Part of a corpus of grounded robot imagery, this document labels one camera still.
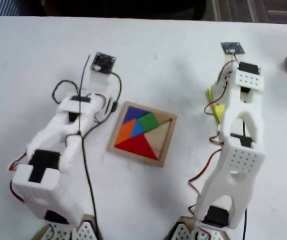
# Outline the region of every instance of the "red triangle piece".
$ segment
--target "red triangle piece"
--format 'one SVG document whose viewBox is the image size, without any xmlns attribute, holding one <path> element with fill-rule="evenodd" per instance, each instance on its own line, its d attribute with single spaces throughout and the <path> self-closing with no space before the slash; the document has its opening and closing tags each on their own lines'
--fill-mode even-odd
<svg viewBox="0 0 287 240">
<path fill-rule="evenodd" d="M 144 134 L 137 135 L 129 138 L 123 142 L 118 143 L 114 146 L 115 148 L 125 150 L 134 154 L 138 154 L 154 160 L 159 160 L 156 157 L 152 147 L 149 145 Z"/>
</svg>

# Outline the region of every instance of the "3d printed robot arm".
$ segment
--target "3d printed robot arm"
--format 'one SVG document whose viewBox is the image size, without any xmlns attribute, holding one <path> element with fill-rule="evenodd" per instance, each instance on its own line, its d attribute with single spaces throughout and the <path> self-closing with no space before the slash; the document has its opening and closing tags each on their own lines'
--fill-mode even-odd
<svg viewBox="0 0 287 240">
<path fill-rule="evenodd" d="M 81 223 L 83 210 L 68 191 L 63 174 L 72 169 L 82 149 L 81 136 L 87 134 L 95 119 L 103 121 L 114 107 L 107 88 L 115 61 L 97 53 L 90 71 L 91 87 L 83 87 L 80 96 L 68 95 L 49 124 L 27 145 L 28 164 L 18 165 L 12 186 L 40 219 L 70 226 Z M 54 150 L 59 143 L 66 144 L 63 152 Z"/>
<path fill-rule="evenodd" d="M 219 140 L 224 145 L 215 170 L 197 198 L 194 211 L 196 226 L 217 231 L 235 229 L 241 221 L 266 156 L 261 117 L 264 78 L 260 76 L 259 68 L 240 62 L 238 69 L 226 79 L 227 90 L 222 102 L 225 111 L 218 125 Z M 212 89 L 219 88 L 222 92 L 224 80 L 222 77 Z M 233 133 L 233 123 L 237 119 L 244 122 L 250 136 Z M 230 209 L 212 205 L 222 196 L 231 197 Z"/>
</svg>

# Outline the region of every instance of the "tangram puzzle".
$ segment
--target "tangram puzzle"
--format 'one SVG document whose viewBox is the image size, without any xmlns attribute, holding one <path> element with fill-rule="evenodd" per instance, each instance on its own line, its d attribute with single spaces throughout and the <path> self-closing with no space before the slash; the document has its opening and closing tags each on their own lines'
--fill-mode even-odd
<svg viewBox="0 0 287 240">
<path fill-rule="evenodd" d="M 126 102 L 108 150 L 162 167 L 176 119 L 174 114 Z"/>
</svg>

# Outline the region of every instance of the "blue triangle piece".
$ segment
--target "blue triangle piece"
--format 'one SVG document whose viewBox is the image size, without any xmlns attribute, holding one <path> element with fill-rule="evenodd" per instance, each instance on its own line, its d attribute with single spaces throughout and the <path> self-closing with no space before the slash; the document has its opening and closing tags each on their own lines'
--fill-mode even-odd
<svg viewBox="0 0 287 240">
<path fill-rule="evenodd" d="M 136 119 L 130 137 L 133 138 L 133 137 L 135 137 L 135 136 L 137 136 L 139 134 L 142 134 L 143 132 L 144 132 L 143 127 L 141 126 L 141 124 L 138 121 L 138 119 Z"/>
<path fill-rule="evenodd" d="M 150 113 L 149 111 L 142 110 L 133 106 L 128 107 L 128 111 L 124 117 L 123 124 L 129 122 L 130 120 L 140 118 L 143 115 Z"/>
</svg>

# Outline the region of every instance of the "white table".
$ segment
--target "white table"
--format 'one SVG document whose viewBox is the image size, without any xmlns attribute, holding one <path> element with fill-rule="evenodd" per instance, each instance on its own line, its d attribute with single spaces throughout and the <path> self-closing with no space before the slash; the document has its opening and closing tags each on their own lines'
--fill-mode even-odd
<svg viewBox="0 0 287 240">
<path fill-rule="evenodd" d="M 0 240 L 29 239 L 44 224 L 11 196 L 13 174 L 6 168 L 53 116 L 56 83 L 79 83 L 87 55 L 97 51 L 117 57 L 121 103 L 133 101 L 178 115 L 163 168 L 106 151 L 120 108 L 85 142 L 104 239 L 161 240 L 195 203 L 187 180 L 216 149 L 208 142 L 216 126 L 203 113 L 204 92 L 224 63 L 220 42 L 229 41 L 241 42 L 244 60 L 259 65 L 266 81 L 268 157 L 248 207 L 246 239 L 287 239 L 287 25 L 0 17 Z M 199 188 L 217 160 L 196 183 Z M 71 175 L 80 203 L 92 213 L 81 151 Z M 229 231 L 231 239 L 242 239 L 243 225 Z"/>
</svg>

